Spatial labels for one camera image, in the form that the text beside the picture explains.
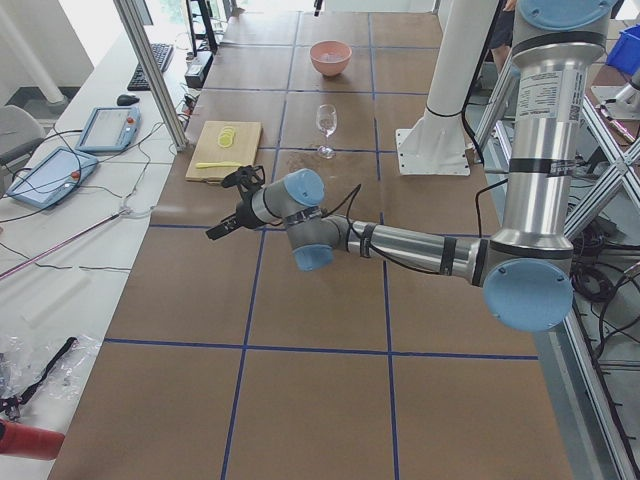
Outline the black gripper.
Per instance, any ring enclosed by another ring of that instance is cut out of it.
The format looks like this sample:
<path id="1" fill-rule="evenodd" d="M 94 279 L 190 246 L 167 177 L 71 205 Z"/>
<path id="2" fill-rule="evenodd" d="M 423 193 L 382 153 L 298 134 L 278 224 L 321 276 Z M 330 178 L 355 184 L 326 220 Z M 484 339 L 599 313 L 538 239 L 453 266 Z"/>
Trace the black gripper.
<path id="1" fill-rule="evenodd" d="M 222 181 L 223 188 L 237 187 L 241 192 L 241 201 L 236 205 L 235 214 L 222 219 L 217 225 L 209 228 L 205 234 L 210 240 L 218 240 L 240 227 L 256 229 L 263 225 L 252 207 L 252 200 L 256 190 L 265 184 L 264 167 L 241 166 L 236 171 L 227 175 Z"/>

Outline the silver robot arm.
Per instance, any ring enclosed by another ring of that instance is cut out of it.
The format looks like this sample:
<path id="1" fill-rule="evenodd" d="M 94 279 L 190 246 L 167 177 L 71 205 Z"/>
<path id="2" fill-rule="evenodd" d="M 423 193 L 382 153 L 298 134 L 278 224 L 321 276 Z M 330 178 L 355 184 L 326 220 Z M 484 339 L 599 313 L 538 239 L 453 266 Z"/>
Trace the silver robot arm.
<path id="1" fill-rule="evenodd" d="M 602 55 L 609 1 L 520 1 L 512 58 L 519 73 L 514 143 L 500 229 L 489 238 L 438 236 L 327 215 L 324 185 L 301 169 L 266 184 L 256 168 L 228 175 L 241 195 L 207 235 L 281 221 L 299 269 L 328 265 L 335 250 L 402 267 L 458 276 L 483 290 L 491 314 L 521 331 L 544 331 L 568 315 L 573 246 L 565 219 L 586 73 Z"/>

